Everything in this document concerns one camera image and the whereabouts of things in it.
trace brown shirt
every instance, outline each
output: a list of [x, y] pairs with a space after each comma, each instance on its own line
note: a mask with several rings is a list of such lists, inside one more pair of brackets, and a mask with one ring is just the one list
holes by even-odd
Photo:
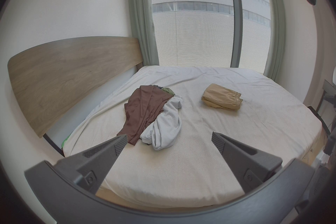
[[128, 142], [134, 146], [172, 97], [170, 93], [153, 85], [137, 88], [125, 104], [126, 121], [117, 135], [127, 134]]

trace headboard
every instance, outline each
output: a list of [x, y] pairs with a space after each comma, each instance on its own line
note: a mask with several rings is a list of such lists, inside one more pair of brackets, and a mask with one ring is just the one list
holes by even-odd
[[76, 37], [16, 54], [8, 73], [24, 116], [42, 137], [95, 88], [141, 62], [137, 38]]

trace green curtain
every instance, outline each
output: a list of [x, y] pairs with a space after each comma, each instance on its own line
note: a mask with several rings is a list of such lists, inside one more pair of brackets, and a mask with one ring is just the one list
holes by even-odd
[[286, 16], [283, 0], [270, 0], [271, 6], [271, 42], [264, 75], [277, 79], [285, 52]]
[[128, 0], [132, 36], [139, 39], [143, 65], [159, 65], [151, 0]]

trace fitted sheet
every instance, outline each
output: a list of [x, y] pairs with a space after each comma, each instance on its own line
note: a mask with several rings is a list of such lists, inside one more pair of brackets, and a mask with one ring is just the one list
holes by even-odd
[[[211, 84], [241, 93], [239, 110], [201, 101]], [[102, 101], [66, 141], [65, 156], [115, 137], [126, 116], [124, 103], [140, 85], [169, 87], [182, 96], [182, 128], [173, 146], [156, 151], [139, 140], [127, 144], [102, 186], [123, 199], [151, 207], [216, 205], [244, 194], [211, 142], [223, 133], [279, 156], [283, 166], [301, 158], [321, 132], [321, 122], [298, 99], [251, 69], [145, 66]]]

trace window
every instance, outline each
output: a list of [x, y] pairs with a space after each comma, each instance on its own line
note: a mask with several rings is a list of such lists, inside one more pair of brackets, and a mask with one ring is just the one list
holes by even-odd
[[[152, 0], [160, 65], [246, 67], [263, 73], [270, 3], [241, 0], [241, 7], [239, 0]], [[243, 27], [235, 24], [240, 16]], [[234, 56], [237, 48], [241, 53]]]

